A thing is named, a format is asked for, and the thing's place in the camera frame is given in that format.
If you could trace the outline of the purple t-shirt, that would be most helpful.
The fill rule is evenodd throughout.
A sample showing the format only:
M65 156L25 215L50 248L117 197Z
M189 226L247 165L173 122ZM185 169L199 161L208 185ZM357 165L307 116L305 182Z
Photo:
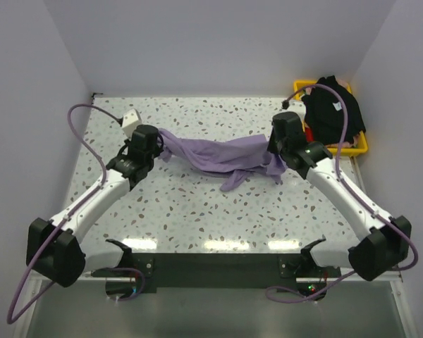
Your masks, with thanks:
M238 188L254 174L269 177L278 184L287 169L280 156L268 151L269 143L263 134L218 142L180 138L165 129L159 133L164 141L160 159L169 162L175 156L205 175L224 177L222 192Z

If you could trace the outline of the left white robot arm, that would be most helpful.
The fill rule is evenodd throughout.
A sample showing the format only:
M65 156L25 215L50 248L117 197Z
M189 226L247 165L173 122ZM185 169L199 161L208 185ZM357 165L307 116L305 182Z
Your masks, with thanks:
M116 276L127 275L132 251L125 244L107 239L106 248L96 253L85 253L80 245L98 219L147 177L163 144L156 127L137 126L83 195L51 219L37 218L30 224L27 266L62 287L71 286L83 273L106 268Z

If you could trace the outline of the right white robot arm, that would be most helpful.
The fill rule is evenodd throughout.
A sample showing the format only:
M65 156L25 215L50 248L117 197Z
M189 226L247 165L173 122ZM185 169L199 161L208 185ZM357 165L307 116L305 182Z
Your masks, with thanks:
M305 246L301 271L310 277L324 268L351 268L372 281L407 258L412 225L374 203L339 168L331 152L319 142L307 142L297 113L283 112L272 119L268 150L288 168L316 187L341 213L356 235L356 242L318 239Z

